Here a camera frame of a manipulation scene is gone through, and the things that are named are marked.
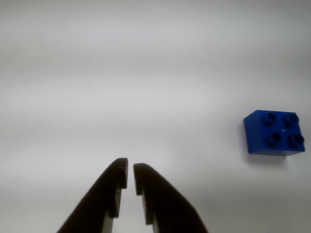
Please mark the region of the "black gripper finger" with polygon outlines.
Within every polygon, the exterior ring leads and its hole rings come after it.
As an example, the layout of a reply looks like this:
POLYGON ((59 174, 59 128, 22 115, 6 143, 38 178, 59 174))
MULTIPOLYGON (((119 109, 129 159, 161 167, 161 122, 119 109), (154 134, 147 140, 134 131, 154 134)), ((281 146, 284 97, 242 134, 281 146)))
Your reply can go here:
POLYGON ((155 233, 207 233, 194 207, 151 166, 134 164, 136 194, 155 233))
POLYGON ((127 188, 128 160, 118 158, 99 176, 58 230, 59 233, 110 233, 127 188))

